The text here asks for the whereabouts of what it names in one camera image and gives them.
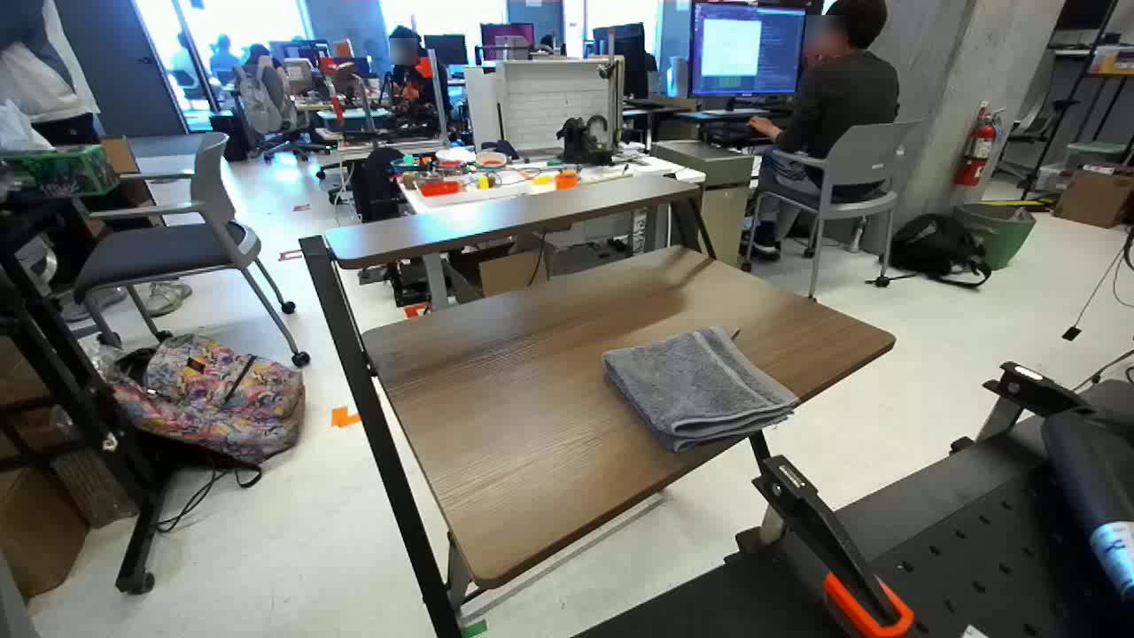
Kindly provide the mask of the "grey towel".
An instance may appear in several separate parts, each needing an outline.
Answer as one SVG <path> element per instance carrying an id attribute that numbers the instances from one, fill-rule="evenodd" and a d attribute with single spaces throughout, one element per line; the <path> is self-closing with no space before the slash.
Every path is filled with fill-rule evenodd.
<path id="1" fill-rule="evenodd" d="M 799 407 L 799 392 L 761 371 L 718 325 L 622 347 L 604 365 L 610 385 L 671 450 L 749 438 Z"/>

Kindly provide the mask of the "brown wooden desk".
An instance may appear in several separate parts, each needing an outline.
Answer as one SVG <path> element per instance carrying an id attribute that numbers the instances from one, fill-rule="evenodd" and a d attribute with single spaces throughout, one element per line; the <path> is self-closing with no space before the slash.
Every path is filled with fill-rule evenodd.
<path id="1" fill-rule="evenodd" d="M 607 384 L 604 355 L 723 325 L 799 398 L 894 347 L 871 321 L 663 248 L 365 330 L 326 238 L 303 244 L 435 638 L 499 588 L 694 470 Z"/>

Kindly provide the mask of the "black headset stand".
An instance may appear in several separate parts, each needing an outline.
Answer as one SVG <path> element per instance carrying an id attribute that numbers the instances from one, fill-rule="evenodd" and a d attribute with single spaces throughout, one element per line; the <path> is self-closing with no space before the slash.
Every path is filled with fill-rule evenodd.
<path id="1" fill-rule="evenodd" d="M 610 130 L 610 119 L 604 112 L 566 115 L 557 130 L 557 139 L 562 141 L 559 159 L 607 166 L 614 159 L 610 146 L 604 141 L 607 130 Z"/>

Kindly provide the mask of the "white storage box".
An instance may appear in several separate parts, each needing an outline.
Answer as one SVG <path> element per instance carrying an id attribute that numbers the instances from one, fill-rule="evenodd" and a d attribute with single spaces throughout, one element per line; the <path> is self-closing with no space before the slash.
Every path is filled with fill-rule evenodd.
<path id="1" fill-rule="evenodd" d="M 604 146 L 617 141 L 625 115 L 622 58 L 506 59 L 495 68 L 494 119 L 518 153 L 559 146 L 559 126 L 577 115 Z"/>

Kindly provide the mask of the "person in orange shirt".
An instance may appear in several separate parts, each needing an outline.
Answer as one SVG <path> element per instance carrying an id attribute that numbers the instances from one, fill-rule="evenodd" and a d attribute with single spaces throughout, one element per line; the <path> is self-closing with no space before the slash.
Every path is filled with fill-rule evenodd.
<path id="1" fill-rule="evenodd" d="M 423 47 L 423 36 L 407 26 L 398 26 L 389 33 L 394 47 L 394 68 L 389 68 L 389 105 L 399 115 L 412 119 L 434 119 L 435 115 L 435 92 L 434 92 L 434 59 L 430 49 Z"/>

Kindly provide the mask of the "large computer monitor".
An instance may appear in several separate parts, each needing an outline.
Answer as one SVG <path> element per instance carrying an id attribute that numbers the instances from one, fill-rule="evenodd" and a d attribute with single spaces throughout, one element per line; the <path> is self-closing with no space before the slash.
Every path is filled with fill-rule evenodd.
<path id="1" fill-rule="evenodd" d="M 799 92 L 802 6 L 697 2 L 692 11 L 694 99 L 786 99 Z"/>

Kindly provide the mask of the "colourful floral backpack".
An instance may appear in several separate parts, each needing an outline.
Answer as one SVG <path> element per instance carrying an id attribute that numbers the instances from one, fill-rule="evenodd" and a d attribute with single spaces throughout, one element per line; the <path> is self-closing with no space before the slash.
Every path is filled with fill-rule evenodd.
<path id="1" fill-rule="evenodd" d="M 303 438 L 303 371 L 225 340 L 170 338 L 131 349 L 107 369 L 107 385 L 135 430 L 245 463 Z"/>

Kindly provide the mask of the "grey office chair right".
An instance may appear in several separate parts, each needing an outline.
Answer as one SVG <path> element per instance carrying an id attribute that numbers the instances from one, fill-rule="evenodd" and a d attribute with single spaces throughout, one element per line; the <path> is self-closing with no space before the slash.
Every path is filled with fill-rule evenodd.
<path id="1" fill-rule="evenodd" d="M 811 264 L 821 264 L 821 238 L 837 218 L 878 217 L 883 231 L 894 231 L 901 204 L 896 173 L 910 130 L 910 119 L 854 125 L 826 156 L 768 149 L 759 169 L 755 231 L 749 235 L 743 256 L 755 256 L 759 238 L 776 238 L 768 204 L 811 218 Z"/>

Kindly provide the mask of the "grey office chair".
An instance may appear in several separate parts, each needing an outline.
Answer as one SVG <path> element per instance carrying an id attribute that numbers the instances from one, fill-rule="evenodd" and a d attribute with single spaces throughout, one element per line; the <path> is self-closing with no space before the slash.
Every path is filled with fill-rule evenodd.
<path id="1" fill-rule="evenodd" d="M 96 208 L 96 218 L 129 218 L 129 231 L 111 231 L 96 242 L 76 275 L 76 301 L 92 315 L 96 338 L 107 347 L 116 347 L 120 338 L 104 320 L 96 294 L 107 286 L 124 286 L 144 330 L 163 340 L 163 330 L 148 320 L 140 299 L 140 282 L 207 268 L 238 268 L 287 340 L 292 360 L 306 369 L 313 355 L 287 325 L 296 301 L 266 268 L 262 238 L 238 218 L 219 169 L 225 149 L 227 134 L 212 130 L 197 141 L 194 166 L 173 169 L 173 180 L 187 184 L 187 198 L 180 204 Z"/>
<path id="2" fill-rule="evenodd" d="M 811 218 L 811 264 L 821 264 L 821 238 L 837 218 L 878 217 L 883 231 L 894 231 L 901 204 L 896 173 L 910 130 L 910 119 L 854 125 L 826 156 L 768 149 L 759 169 L 755 231 L 749 235 L 743 256 L 755 256 L 759 238 L 776 238 L 768 204 Z"/>

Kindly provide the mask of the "seated person dark shirt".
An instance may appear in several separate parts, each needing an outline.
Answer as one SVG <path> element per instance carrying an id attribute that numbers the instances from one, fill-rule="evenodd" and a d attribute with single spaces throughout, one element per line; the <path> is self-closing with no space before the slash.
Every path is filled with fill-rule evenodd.
<path id="1" fill-rule="evenodd" d="M 901 78 L 887 58 L 871 54 L 887 17 L 887 0 L 837 0 L 821 14 L 820 37 L 808 47 L 790 119 L 780 126 L 768 115 L 753 115 L 749 126 L 782 153 L 821 159 L 847 126 L 894 125 L 901 112 Z M 811 166 L 786 166 L 776 156 L 761 159 L 761 189 L 776 184 L 782 191 L 820 195 L 820 180 L 821 173 Z M 782 202 L 768 202 L 764 195 L 759 195 L 759 204 L 753 252 L 761 261 L 776 261 L 799 208 L 782 208 Z"/>

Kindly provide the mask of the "black bag on floor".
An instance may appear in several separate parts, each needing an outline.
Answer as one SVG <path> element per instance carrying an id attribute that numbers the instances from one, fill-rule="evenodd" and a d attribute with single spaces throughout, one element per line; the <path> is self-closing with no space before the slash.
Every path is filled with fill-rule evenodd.
<path id="1" fill-rule="evenodd" d="M 896 268 L 930 275 L 936 282 L 979 289 L 992 268 L 979 238 L 946 213 L 924 213 L 906 218 L 891 244 Z"/>

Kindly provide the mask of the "grey office chair left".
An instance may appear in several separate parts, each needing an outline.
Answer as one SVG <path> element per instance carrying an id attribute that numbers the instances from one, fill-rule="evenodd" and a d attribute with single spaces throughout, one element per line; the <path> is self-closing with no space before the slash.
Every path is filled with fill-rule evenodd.
<path id="1" fill-rule="evenodd" d="M 92 315 L 96 338 L 107 347 L 116 347 L 120 338 L 104 320 L 96 294 L 107 286 L 124 286 L 144 330 L 163 340 L 163 330 L 148 320 L 140 299 L 140 282 L 207 268 L 238 268 L 287 340 L 292 360 L 306 369 L 313 355 L 287 325 L 296 301 L 266 268 L 262 238 L 238 218 L 219 169 L 225 149 L 227 134 L 212 130 L 197 141 L 194 166 L 173 169 L 173 180 L 187 184 L 187 198 L 180 204 L 96 208 L 96 218 L 129 218 L 129 231 L 111 231 L 96 242 L 76 275 L 76 301 Z"/>

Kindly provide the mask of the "red fire extinguisher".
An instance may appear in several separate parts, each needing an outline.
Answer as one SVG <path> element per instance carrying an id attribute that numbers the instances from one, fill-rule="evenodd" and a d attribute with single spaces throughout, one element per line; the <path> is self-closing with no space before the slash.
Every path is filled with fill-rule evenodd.
<path id="1" fill-rule="evenodd" d="M 969 146 L 959 153 L 959 166 L 955 173 L 956 189 L 974 189 L 992 159 L 995 149 L 995 112 L 990 105 L 979 105 L 979 119 L 969 134 Z"/>

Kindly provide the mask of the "green bin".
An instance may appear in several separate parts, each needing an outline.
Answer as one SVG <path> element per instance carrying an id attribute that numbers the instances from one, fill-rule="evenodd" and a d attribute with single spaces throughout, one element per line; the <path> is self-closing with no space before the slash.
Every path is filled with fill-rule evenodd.
<path id="1" fill-rule="evenodd" d="M 959 204 L 956 218 L 974 235 L 992 268 L 1002 268 L 1035 231 L 1035 217 L 1011 204 Z"/>

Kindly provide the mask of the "black metal rack left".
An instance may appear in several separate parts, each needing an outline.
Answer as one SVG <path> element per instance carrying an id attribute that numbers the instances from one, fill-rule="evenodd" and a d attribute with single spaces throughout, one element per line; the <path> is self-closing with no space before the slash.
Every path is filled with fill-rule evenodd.
<path id="1" fill-rule="evenodd" d="M 144 596 L 157 586 L 148 554 L 166 475 L 151 463 L 142 436 L 116 407 L 111 384 L 96 371 L 92 356 L 52 309 L 50 289 L 21 257 L 21 252 L 52 224 L 52 198 L 17 195 L 0 213 L 0 332 L 13 340 L 43 378 L 47 398 L 78 426 L 78 438 L 52 450 L 27 450 L 24 438 L 17 438 L 17 450 L 21 463 L 50 463 L 60 453 L 92 450 L 111 469 L 140 509 L 114 586 L 124 596 Z"/>

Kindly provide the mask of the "cardboard box right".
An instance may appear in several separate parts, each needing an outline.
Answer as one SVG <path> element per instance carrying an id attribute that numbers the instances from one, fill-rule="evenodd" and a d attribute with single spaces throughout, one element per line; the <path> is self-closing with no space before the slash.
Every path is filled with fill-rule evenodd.
<path id="1" fill-rule="evenodd" d="M 1093 225 L 1127 224 L 1134 213 L 1134 176 L 1079 169 L 1060 191 L 1055 213 Z"/>

